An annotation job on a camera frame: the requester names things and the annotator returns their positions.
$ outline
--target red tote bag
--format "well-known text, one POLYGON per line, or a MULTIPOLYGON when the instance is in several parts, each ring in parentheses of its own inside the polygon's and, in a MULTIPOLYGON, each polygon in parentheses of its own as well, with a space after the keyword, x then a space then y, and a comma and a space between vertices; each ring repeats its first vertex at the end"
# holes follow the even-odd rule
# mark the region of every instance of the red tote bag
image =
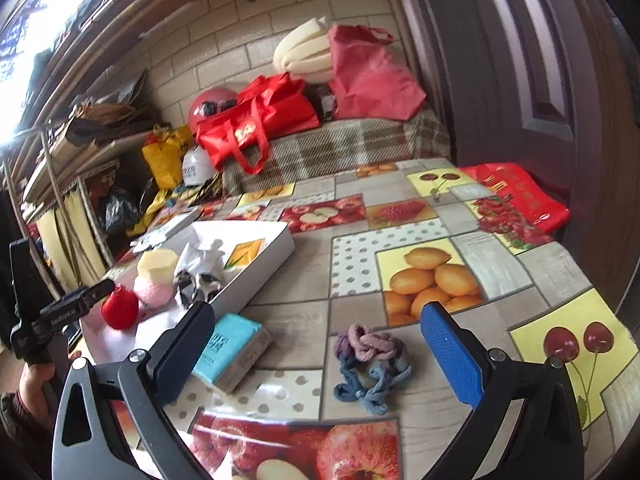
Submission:
POLYGON ((385 48, 393 42, 394 37, 381 28, 337 25, 329 30, 334 66, 329 86, 335 94, 337 119, 406 121, 422 108, 427 94, 385 48))
POLYGON ((236 106, 198 123, 198 144, 219 171, 222 161, 234 156, 246 173, 260 173, 269 158, 269 139, 320 125, 311 103, 302 95, 304 87, 304 81, 293 81, 289 74, 256 78, 238 94, 236 106), (241 150, 253 144, 258 144, 260 158, 251 166, 241 150))

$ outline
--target pink bag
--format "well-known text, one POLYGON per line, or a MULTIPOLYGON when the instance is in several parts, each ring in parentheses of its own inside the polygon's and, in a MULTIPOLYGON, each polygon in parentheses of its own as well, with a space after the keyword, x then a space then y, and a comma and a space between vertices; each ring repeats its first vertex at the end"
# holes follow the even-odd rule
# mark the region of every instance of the pink bag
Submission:
POLYGON ((329 86, 336 97, 337 119, 406 121, 422 108, 427 94, 385 48, 394 39, 386 30, 364 25, 337 25, 329 30, 335 75, 329 86))

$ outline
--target person's hand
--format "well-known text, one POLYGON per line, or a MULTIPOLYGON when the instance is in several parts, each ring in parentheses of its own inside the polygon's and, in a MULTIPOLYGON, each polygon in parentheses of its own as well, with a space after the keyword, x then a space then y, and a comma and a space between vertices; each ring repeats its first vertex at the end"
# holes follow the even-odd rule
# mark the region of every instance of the person's hand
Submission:
MULTIPOLYGON (((79 358, 80 352, 73 352, 69 357, 69 362, 79 358)), ((20 400, 33 418, 44 428, 51 430, 53 423, 47 406, 47 399, 42 393, 42 386, 49 381, 56 373, 56 367, 53 363, 24 365, 22 375, 20 376, 20 385, 18 393, 20 400)))

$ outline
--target plaid blanket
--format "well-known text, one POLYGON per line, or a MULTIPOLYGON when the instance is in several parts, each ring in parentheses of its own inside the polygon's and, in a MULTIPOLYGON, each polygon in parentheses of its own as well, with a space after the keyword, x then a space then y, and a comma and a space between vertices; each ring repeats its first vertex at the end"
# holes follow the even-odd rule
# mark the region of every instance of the plaid blanket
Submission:
MULTIPOLYGON (((229 195, 267 189, 360 166, 410 158, 450 157, 449 133, 431 109, 409 121, 351 119, 325 123, 270 142, 270 157, 257 175, 247 175, 232 157, 223 163, 229 195)), ((258 148, 244 150, 255 164, 258 148)))

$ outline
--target blue gripper pad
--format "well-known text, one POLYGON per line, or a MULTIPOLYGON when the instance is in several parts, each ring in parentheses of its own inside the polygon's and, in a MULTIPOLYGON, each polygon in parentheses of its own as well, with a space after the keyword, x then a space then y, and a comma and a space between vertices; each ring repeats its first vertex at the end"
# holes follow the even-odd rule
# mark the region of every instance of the blue gripper pad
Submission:
POLYGON ((216 314, 213 307, 207 304, 198 309, 180 337, 167 350, 154 377, 157 388, 156 403, 159 406, 165 406, 178 399, 215 325, 216 314))
POLYGON ((422 309, 420 331, 458 400, 475 409, 484 391, 480 368, 431 304, 422 309))

